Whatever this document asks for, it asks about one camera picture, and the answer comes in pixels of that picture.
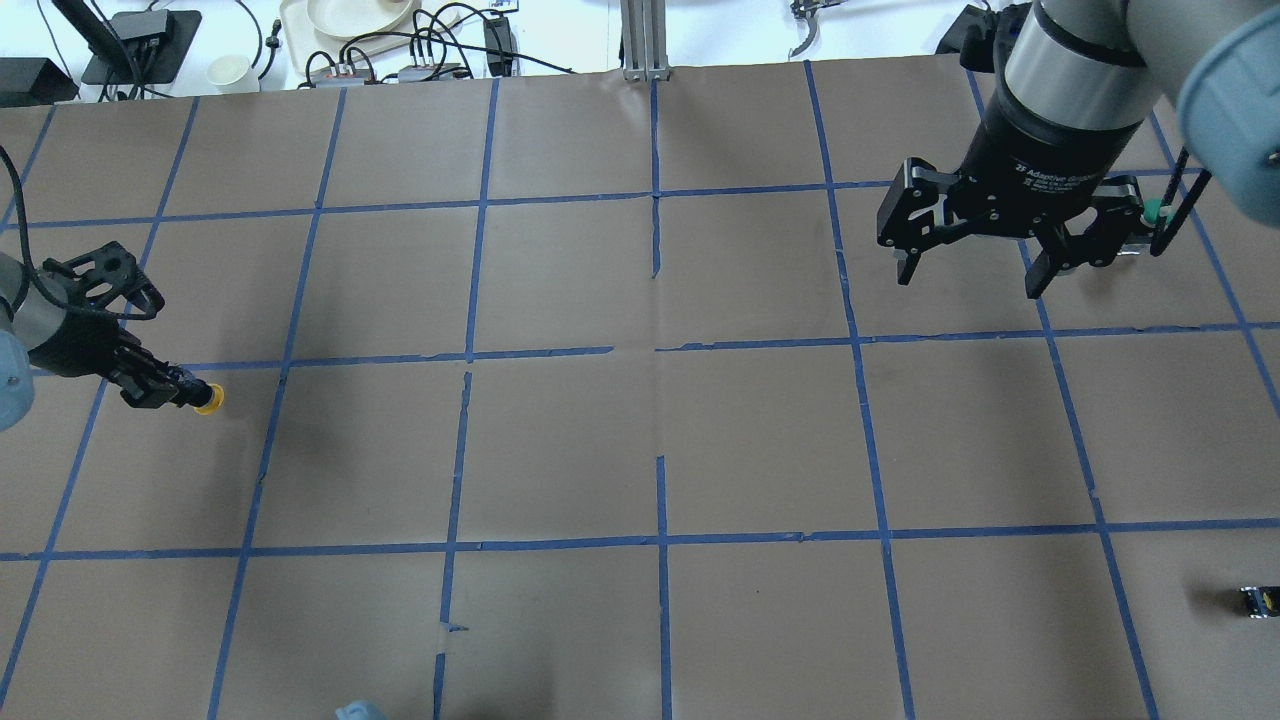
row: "black box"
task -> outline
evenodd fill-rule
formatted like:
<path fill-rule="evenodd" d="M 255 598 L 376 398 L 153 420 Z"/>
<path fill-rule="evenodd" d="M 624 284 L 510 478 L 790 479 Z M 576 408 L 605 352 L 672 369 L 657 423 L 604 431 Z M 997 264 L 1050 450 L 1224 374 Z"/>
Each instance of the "black box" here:
<path fill-rule="evenodd" d="M 0 58 L 0 108 L 52 105 L 79 87 L 47 58 Z"/>

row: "white cup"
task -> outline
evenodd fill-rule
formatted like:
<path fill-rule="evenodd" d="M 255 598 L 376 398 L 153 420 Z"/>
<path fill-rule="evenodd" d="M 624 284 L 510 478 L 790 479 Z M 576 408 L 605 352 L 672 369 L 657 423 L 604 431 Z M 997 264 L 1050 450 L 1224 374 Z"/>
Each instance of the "white cup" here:
<path fill-rule="evenodd" d="M 205 77 L 218 88 L 218 92 L 257 92 L 261 90 L 252 63 L 244 55 L 223 55 L 210 63 Z"/>

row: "black cable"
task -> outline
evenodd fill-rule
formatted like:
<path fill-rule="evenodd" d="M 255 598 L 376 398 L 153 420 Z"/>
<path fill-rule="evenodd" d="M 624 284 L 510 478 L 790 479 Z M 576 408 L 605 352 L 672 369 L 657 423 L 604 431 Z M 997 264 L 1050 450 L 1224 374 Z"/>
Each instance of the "black cable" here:
<path fill-rule="evenodd" d="M 275 47 L 270 47 L 266 54 L 266 64 L 262 65 L 262 72 L 257 73 L 257 79 L 266 77 L 266 73 L 271 72 L 271 65 L 275 64 Z"/>
<path fill-rule="evenodd" d="M 429 13 L 426 10 L 422 10 L 421 8 L 419 8 L 417 10 L 413 10 L 415 26 L 417 24 L 416 20 L 417 20 L 417 14 L 419 13 L 422 13 L 424 15 L 428 17 L 428 19 L 431 20 L 431 23 L 429 26 L 426 26 L 426 50 L 428 50 L 428 53 L 431 51 L 431 36 L 434 35 L 435 36 L 435 41 L 440 44 L 440 49 L 442 49 L 442 53 L 440 53 L 440 67 L 443 67 L 444 63 L 445 63 L 445 60 L 449 56 L 449 46 L 444 42 L 444 37 L 439 32 L 436 32 L 435 26 L 440 26 L 442 28 L 444 28 L 444 32 L 449 33 L 449 37 L 453 38 L 454 44 L 457 44 L 458 38 L 457 38 L 456 35 L 453 35 L 453 26 L 451 26 L 451 24 L 445 23 L 444 20 L 442 20 L 440 19 L 440 13 L 431 14 L 431 13 Z M 415 35 L 419 35 L 420 32 L 421 31 L 416 31 Z M 475 77 L 475 74 L 471 72 L 471 63 L 467 60 L 467 54 L 462 51 L 461 46 L 458 46 L 458 55 L 462 56 L 462 67 L 465 67 L 467 69 L 467 74 L 471 76 L 471 77 Z"/>
<path fill-rule="evenodd" d="M 305 70 L 306 76 L 307 76 L 307 81 L 305 83 L 300 85 L 298 87 L 315 87 L 316 86 L 316 83 L 311 82 L 311 63 L 316 58 L 324 58 L 325 60 L 329 60 L 329 69 L 337 69 L 338 68 L 338 63 L 334 61 L 333 55 L 325 53 L 324 50 L 316 50 L 315 53 L 311 54 L 310 58 L 307 58 L 307 64 L 306 64 L 306 70 Z"/>
<path fill-rule="evenodd" d="M 467 14 L 462 15 L 461 18 L 458 18 L 458 19 L 457 19 L 457 20 L 456 20 L 456 22 L 454 22 L 453 24 L 451 24 L 451 26 L 445 26 L 445 24 L 444 24 L 444 20 L 440 20 L 440 26 L 443 26 L 443 27 L 447 27 L 447 28 L 449 29 L 449 37 L 451 37 L 451 38 L 453 40 L 453 42 L 457 42 L 457 41 L 458 41 L 458 38 L 457 38 L 457 37 L 456 37 L 456 36 L 453 35 L 453 28 L 457 28 L 457 27 L 461 27 L 461 26 L 462 26 L 462 23 L 465 23 L 465 22 L 470 20 L 471 18 L 474 18 L 474 17 L 479 17 L 479 18 L 480 18 L 481 20 L 484 20 L 484 19 L 485 19 L 485 18 L 484 18 L 484 13 L 485 13 L 485 12 L 489 12 L 489 13 L 494 13 L 495 15 L 498 15 L 498 17 L 502 17 L 502 13 L 499 13 L 499 12 L 497 12 L 497 10 L 493 10 L 493 9 L 490 9 L 490 8 L 485 8 L 484 10 L 477 10 L 477 9 L 472 8 L 471 5 L 467 5 L 466 3 L 445 3 L 444 5 L 440 5 L 440 6 L 439 6 L 439 8 L 438 8 L 438 9 L 435 10 L 435 17 L 436 17 L 436 18 L 439 18 L 439 17 L 440 17 L 440 15 L 443 15 L 443 14 L 444 14 L 444 12 L 445 12 L 445 10 L 448 10 L 449 8 L 462 8 L 463 10 L 466 10 L 466 12 L 467 12 Z M 417 13 L 426 13 L 426 10 L 417 10 L 417 12 L 415 12 L 415 13 L 413 13 L 413 15 L 415 15 L 415 17 L 417 17 Z M 444 47 L 445 50 L 448 50 L 448 45 L 442 45 L 442 46 L 443 46 L 443 47 Z M 463 58 L 466 58 L 466 53 L 463 53 L 462 50 L 458 50 L 458 54 L 460 54 L 460 55 L 462 55 Z M 444 60 L 443 60 L 443 59 L 440 60 L 440 64 L 442 64 L 442 65 L 444 64 Z M 472 72 L 471 72 L 471 64 L 470 64 L 470 63 L 463 63 L 463 64 L 465 64 L 465 65 L 466 65 L 466 68 L 467 68 L 467 74 L 468 74 L 468 76 L 471 76 L 471 77 L 475 77 L 475 73 L 472 73 Z"/>
<path fill-rule="evenodd" d="M 58 53 L 58 59 L 63 61 L 63 72 L 67 73 L 68 78 L 70 78 L 72 70 L 67 67 L 67 58 L 63 58 L 63 49 L 58 46 L 58 37 L 54 35 L 54 28 L 49 24 L 49 18 L 45 17 L 45 5 L 41 0 L 36 0 L 36 9 L 40 10 L 40 19 L 45 20 L 45 29 L 49 31 L 49 40 L 54 42 L 54 53 Z"/>
<path fill-rule="evenodd" d="M 1181 229 L 1183 223 L 1187 222 L 1187 215 L 1190 214 L 1192 208 L 1196 206 L 1196 201 L 1199 200 L 1204 187 L 1208 186 L 1208 181 L 1213 179 L 1213 173 L 1208 170 L 1201 170 L 1199 176 L 1196 177 L 1196 182 L 1192 183 L 1192 188 L 1187 191 L 1187 197 L 1183 199 L 1183 204 L 1178 206 L 1178 211 L 1174 213 L 1174 219 L 1169 220 L 1169 227 L 1165 229 L 1165 234 L 1169 240 L 1172 240 L 1178 231 Z"/>
<path fill-rule="evenodd" d="M 262 26 L 261 23 L 257 22 L 257 15 L 253 14 L 253 10 L 250 10 L 248 5 L 244 4 L 244 0 L 234 0 L 234 1 L 241 8 L 244 8 L 244 12 L 248 13 L 250 19 L 253 20 L 253 29 L 257 31 L 257 53 L 253 54 L 253 61 L 250 63 L 248 65 L 251 68 L 256 68 L 259 60 L 262 59 L 262 45 L 265 44 L 262 40 Z"/>
<path fill-rule="evenodd" d="M 1165 232 L 1165 227 L 1169 224 L 1169 217 L 1165 215 L 1165 208 L 1174 204 L 1174 195 L 1178 193 L 1178 184 L 1183 182 L 1183 172 L 1187 169 L 1187 160 L 1190 158 L 1190 152 L 1183 146 L 1181 152 L 1178 154 L 1178 161 L 1174 163 L 1174 173 L 1169 176 L 1169 184 L 1165 186 L 1165 195 L 1160 199 L 1160 210 L 1156 215 L 1156 228 L 1151 233 L 1151 254 L 1153 256 L 1160 256 L 1169 247 L 1170 241 L 1174 236 Z"/>
<path fill-rule="evenodd" d="M 420 35 L 422 32 L 422 28 L 421 28 L 421 26 L 417 24 L 417 13 L 415 12 L 410 17 L 413 19 L 413 35 L 415 36 Z M 431 49 L 431 45 L 428 44 L 428 51 L 430 51 L 430 49 Z M 410 59 L 411 63 L 413 63 L 415 68 L 419 65 L 419 58 L 421 58 L 422 64 L 425 65 L 426 64 L 426 55 L 422 54 L 422 38 L 421 37 L 417 38 L 417 40 L 410 40 L 408 41 L 408 59 Z M 434 54 L 431 55 L 431 61 L 433 63 L 435 61 L 435 55 Z"/>
<path fill-rule="evenodd" d="M 369 65 L 369 82 L 378 82 L 378 72 L 374 69 L 374 61 L 369 59 L 369 54 L 352 45 L 347 49 L 347 64 L 351 65 L 351 72 L 356 72 L 356 61 L 352 59 L 352 53 L 360 53 L 360 56 L 365 59 L 365 64 Z"/>
<path fill-rule="evenodd" d="M 412 33 L 408 33 L 408 32 L 399 32 L 399 31 L 384 29 L 384 31 L 379 31 L 379 32 L 366 32 L 365 35 L 357 35 L 356 37 L 352 37 L 347 42 L 348 44 L 355 44 L 355 42 L 358 42 L 361 40 L 369 40 L 370 37 L 415 37 L 415 36 Z M 492 53 L 494 55 L 502 55 L 503 58 L 520 58 L 521 60 L 529 60 L 530 63 L 535 63 L 535 64 L 543 65 L 544 68 L 550 68 L 553 70 L 557 70 L 557 72 L 561 72 L 561 73 L 564 73 L 564 74 L 570 74 L 570 76 L 577 74 L 576 72 L 573 72 L 573 68 L 562 68 L 561 65 L 557 65 L 557 64 L 553 64 L 553 63 L 548 63 L 547 60 L 541 60 L 539 58 L 534 58 L 532 55 L 525 55 L 524 53 L 515 53 L 515 51 L 509 51 L 509 50 L 490 50 L 488 47 L 476 47 L 475 45 L 463 45 L 461 42 L 449 42 L 448 40 L 442 40 L 439 37 L 436 37 L 435 41 L 440 42 L 443 45 L 448 45 L 451 47 L 458 47 L 461 50 L 477 50 L 480 53 Z"/>
<path fill-rule="evenodd" d="M 102 9 L 97 6 L 97 0 L 88 0 L 88 4 L 92 5 L 93 10 L 97 12 L 99 17 L 102 19 L 102 24 L 106 26 L 108 31 L 110 31 L 111 37 L 114 37 L 115 41 L 120 44 L 120 51 L 124 53 L 124 59 L 129 61 L 129 72 L 133 74 L 133 90 L 129 91 L 129 100 L 133 100 L 134 97 L 138 96 L 138 92 L 142 87 L 142 73 L 138 70 L 138 64 L 133 61 L 133 55 L 129 53 L 128 46 L 124 45 L 124 41 L 120 40 L 120 33 L 115 32 L 115 26 L 111 24 L 110 18 L 108 18 L 106 13 L 104 13 Z"/>
<path fill-rule="evenodd" d="M 257 79 L 265 78 L 266 73 L 271 72 L 271 65 L 275 64 L 275 54 L 280 51 L 280 28 L 283 27 L 279 18 L 271 23 L 271 35 L 266 38 L 266 65 L 262 67 L 262 72 L 257 73 Z"/>
<path fill-rule="evenodd" d="M 78 307 L 59 300 L 58 296 L 55 296 L 49 287 L 45 286 L 45 279 L 40 277 L 40 270 L 36 269 L 36 264 L 31 259 L 31 237 L 27 233 L 27 201 L 22 195 L 22 178 L 18 176 L 18 168 L 14 167 L 13 159 L 9 158 L 9 152 L 5 151 L 3 145 L 0 145 L 0 163 L 4 163 L 5 170 L 9 172 L 9 182 L 13 183 L 13 208 L 14 214 L 18 217 L 18 245 L 22 249 L 23 273 L 27 275 L 27 283 L 29 283 L 31 287 L 35 287 L 36 292 L 38 292 L 46 302 L 55 307 L 60 307 L 72 315 L 110 318 L 113 320 L 150 320 L 156 316 L 156 311 L 113 313 L 110 310 L 99 310 L 96 307 Z M 26 299 L 26 286 L 19 295 Z"/>

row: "white tray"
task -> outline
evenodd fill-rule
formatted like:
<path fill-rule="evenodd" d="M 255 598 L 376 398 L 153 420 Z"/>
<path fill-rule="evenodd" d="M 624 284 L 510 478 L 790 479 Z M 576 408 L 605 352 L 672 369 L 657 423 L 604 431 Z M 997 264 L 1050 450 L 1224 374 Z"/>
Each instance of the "white tray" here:
<path fill-rule="evenodd" d="M 422 0 L 410 0 L 410 4 L 416 10 L 422 5 Z M 307 0 L 284 0 L 280 3 L 280 28 L 284 31 L 284 46 L 289 49 L 289 59 L 293 61 L 293 69 L 303 76 L 307 74 L 307 58 L 312 53 L 324 50 L 337 60 L 339 59 L 338 51 L 347 42 L 346 40 L 330 37 L 311 24 L 311 19 L 307 18 Z M 413 32 L 413 12 L 410 10 L 404 20 L 389 29 Z M 360 49 L 369 55 L 378 55 L 379 53 L 406 45 L 408 45 L 407 37 L 396 36 L 371 37 L 360 41 Z M 404 64 L 408 64 L 408 58 L 404 59 Z M 316 64 L 312 65 L 312 69 L 320 69 L 321 67 L 323 64 Z"/>

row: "yellow cap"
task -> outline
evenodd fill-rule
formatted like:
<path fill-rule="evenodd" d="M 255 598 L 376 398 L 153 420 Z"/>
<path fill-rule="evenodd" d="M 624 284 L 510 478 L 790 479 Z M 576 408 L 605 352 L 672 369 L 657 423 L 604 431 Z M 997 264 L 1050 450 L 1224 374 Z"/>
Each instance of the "yellow cap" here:
<path fill-rule="evenodd" d="M 212 415 L 218 413 L 218 409 L 223 406 L 223 401 L 227 400 L 227 391 L 223 386 L 218 383 L 209 383 L 209 389 L 214 391 L 214 396 L 209 398 L 209 402 L 204 407 L 195 407 L 196 415 Z"/>

